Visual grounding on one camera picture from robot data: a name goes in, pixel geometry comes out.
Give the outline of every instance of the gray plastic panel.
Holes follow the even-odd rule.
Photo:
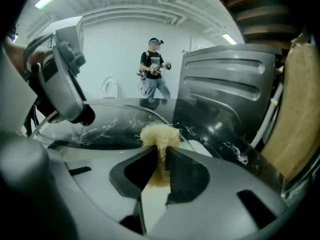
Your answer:
[[[262,44],[189,52],[182,60],[178,98],[205,104],[215,116],[230,118],[235,132],[251,141],[269,104],[280,54],[280,49]]]
[[[72,215],[52,177],[47,150],[38,141],[0,133],[0,182],[2,204],[7,206],[1,207],[1,215],[14,223],[11,230],[10,223],[3,225],[9,232],[13,228],[20,230],[10,232],[8,238],[21,238],[21,231],[32,227],[34,239],[40,237],[38,233],[43,229],[51,239],[78,239]]]
[[[239,239],[259,231],[238,192],[250,190],[275,218],[286,209],[280,195],[233,163],[180,148],[170,149],[205,165],[210,174],[206,190],[195,200],[168,204],[166,212],[147,234],[156,239]]]
[[[81,53],[84,49],[84,30],[82,16],[65,18],[51,23],[40,36],[54,32],[58,40],[67,41],[74,53]]]
[[[144,147],[126,151],[88,150],[72,147],[62,147],[60,150],[60,153],[67,156],[69,160],[82,158],[78,161],[66,162],[68,170],[85,166],[92,169],[73,176],[73,180],[100,210],[117,222],[133,213],[137,200],[121,196],[109,179],[110,171],[118,163],[144,152],[149,152],[149,150]]]
[[[74,181],[59,152],[53,149],[47,151],[57,189],[74,219],[78,239],[145,239],[120,225],[97,207]]]

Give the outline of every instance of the black slot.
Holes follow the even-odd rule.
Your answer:
[[[48,82],[56,73],[58,73],[58,68],[53,59],[48,61],[42,70],[43,79],[45,82]]]
[[[114,166],[109,174],[110,182],[123,197],[138,199],[157,162],[157,148],[151,147]]]
[[[166,151],[165,169],[170,172],[171,190],[166,205],[192,202],[210,181],[208,169],[183,152],[171,147]]]
[[[236,193],[259,229],[263,229],[276,219],[276,216],[251,190]]]
[[[140,235],[146,234],[146,226],[144,220],[144,214],[142,210],[141,198],[138,199],[133,214],[125,217],[120,224]]]
[[[69,170],[69,173],[71,176],[74,176],[74,175],[83,174],[89,171],[92,171],[92,169],[89,166],[83,166],[76,169],[71,169]]]

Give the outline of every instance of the toilet bowl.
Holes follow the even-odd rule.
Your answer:
[[[117,98],[118,97],[117,81],[113,77],[108,76],[103,81],[103,84],[101,87],[101,93],[104,99]]]

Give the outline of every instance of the robotic arm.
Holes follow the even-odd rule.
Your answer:
[[[38,95],[37,107],[46,107],[48,112],[56,110],[59,115],[71,123],[90,125],[95,119],[94,111],[84,104],[86,100],[77,81],[80,67],[86,63],[83,50],[82,17],[68,18],[51,24],[45,34],[34,39],[23,54],[23,78]],[[54,43],[50,54],[36,68],[28,70],[27,60],[32,52],[44,42]]]

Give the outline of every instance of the ceiling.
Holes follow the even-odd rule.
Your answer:
[[[16,23],[19,39],[27,44],[50,23],[83,16],[84,25],[118,18],[137,18],[193,29],[216,45],[229,44],[228,33],[238,43],[242,35],[220,0],[53,0],[42,9],[28,0]]]

